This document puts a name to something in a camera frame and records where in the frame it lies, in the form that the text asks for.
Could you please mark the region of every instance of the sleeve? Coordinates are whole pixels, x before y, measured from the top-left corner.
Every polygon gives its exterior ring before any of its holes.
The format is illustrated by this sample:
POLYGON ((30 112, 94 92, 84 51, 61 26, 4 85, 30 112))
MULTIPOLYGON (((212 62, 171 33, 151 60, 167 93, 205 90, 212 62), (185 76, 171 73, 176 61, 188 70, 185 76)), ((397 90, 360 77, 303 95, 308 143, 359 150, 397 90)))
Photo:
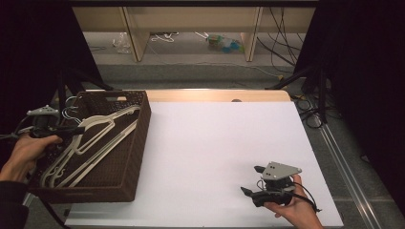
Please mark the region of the sleeve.
POLYGON ((22 203, 27 190, 24 183, 0 181, 0 228, 24 228, 29 209, 22 203))

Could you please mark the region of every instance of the human hand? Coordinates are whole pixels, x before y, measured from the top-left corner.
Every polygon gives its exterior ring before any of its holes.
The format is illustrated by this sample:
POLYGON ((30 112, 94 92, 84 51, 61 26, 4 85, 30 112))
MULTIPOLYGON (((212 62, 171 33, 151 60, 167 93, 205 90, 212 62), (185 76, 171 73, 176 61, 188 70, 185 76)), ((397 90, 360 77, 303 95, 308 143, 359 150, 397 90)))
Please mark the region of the human hand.
POLYGON ((1 170, 0 181, 22 182, 27 172, 33 169, 36 161, 43 156, 45 148, 61 142, 62 138, 57 135, 32 138, 29 134, 22 134, 15 143, 9 160, 1 170))
MULTIPOLYGON (((293 175, 292 178, 295 183, 302 184, 301 177, 299 175, 293 175)), ((307 197, 303 187, 300 185, 295 186, 294 193, 305 198, 307 197)), ((312 206, 300 198, 292 198, 289 205, 286 206, 282 206, 274 202, 265 202, 264 206, 274 212, 276 218, 284 217, 296 228, 323 228, 319 218, 315 214, 315 211, 313 211, 312 206)))

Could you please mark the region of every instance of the brown basket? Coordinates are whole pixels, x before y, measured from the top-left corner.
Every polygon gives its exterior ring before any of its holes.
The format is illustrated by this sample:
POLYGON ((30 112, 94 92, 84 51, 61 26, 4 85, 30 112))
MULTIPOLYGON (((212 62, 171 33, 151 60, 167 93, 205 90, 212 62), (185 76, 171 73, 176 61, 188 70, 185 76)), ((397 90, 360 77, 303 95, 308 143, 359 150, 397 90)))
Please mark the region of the brown basket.
MULTIPOLYGON (((128 202, 135 198, 140 164, 149 128, 151 109, 146 92, 86 92, 79 93, 75 100, 77 113, 71 116, 80 119, 92 115, 109 115, 128 106, 138 104, 140 110, 127 114, 115 120, 116 126, 85 154, 74 155, 66 166, 63 180, 78 166, 97 152, 106 142, 129 124, 138 119, 136 129, 126 136, 97 166, 83 178, 75 187, 43 188, 39 180, 44 171, 57 159, 60 151, 50 151, 37 162, 37 169, 30 181, 29 192, 49 203, 79 203, 79 202, 128 202)), ((65 120, 64 124, 75 124, 65 120)), ((102 124, 86 131, 82 142, 87 137, 98 133, 102 124)))

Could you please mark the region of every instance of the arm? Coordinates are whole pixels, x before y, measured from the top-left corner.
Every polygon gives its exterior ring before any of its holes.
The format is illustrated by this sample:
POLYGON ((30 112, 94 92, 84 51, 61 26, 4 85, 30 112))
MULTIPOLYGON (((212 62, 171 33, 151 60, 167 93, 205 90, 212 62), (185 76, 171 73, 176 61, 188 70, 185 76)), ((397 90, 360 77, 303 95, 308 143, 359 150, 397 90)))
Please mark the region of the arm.
POLYGON ((31 138, 28 134, 20 136, 0 173, 0 228, 24 228, 29 210, 22 205, 28 190, 23 181, 45 148, 60 142, 62 139, 56 135, 44 138, 31 138))
MULTIPOLYGON (((292 176, 294 182, 302 183, 299 175, 292 176)), ((295 194, 307 197, 304 189, 300 185, 295 186, 295 194)), ((323 228, 319 218, 309 203, 299 198, 292 198, 291 203, 287 206, 281 206, 274 202, 266 202, 265 207, 275 213, 275 217, 284 217, 292 225, 299 229, 317 229, 323 228)))

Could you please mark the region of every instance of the white tabletop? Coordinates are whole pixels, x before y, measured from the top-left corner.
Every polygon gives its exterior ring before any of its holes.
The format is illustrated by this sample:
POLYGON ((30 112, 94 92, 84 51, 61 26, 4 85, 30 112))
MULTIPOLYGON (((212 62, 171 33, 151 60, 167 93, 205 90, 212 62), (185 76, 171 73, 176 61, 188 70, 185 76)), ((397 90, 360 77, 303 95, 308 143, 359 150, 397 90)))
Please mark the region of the white tabletop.
POLYGON ((113 227, 288 227, 256 208, 254 166, 299 167, 325 227, 341 227, 292 102, 151 102, 135 200, 74 204, 66 224, 113 227))

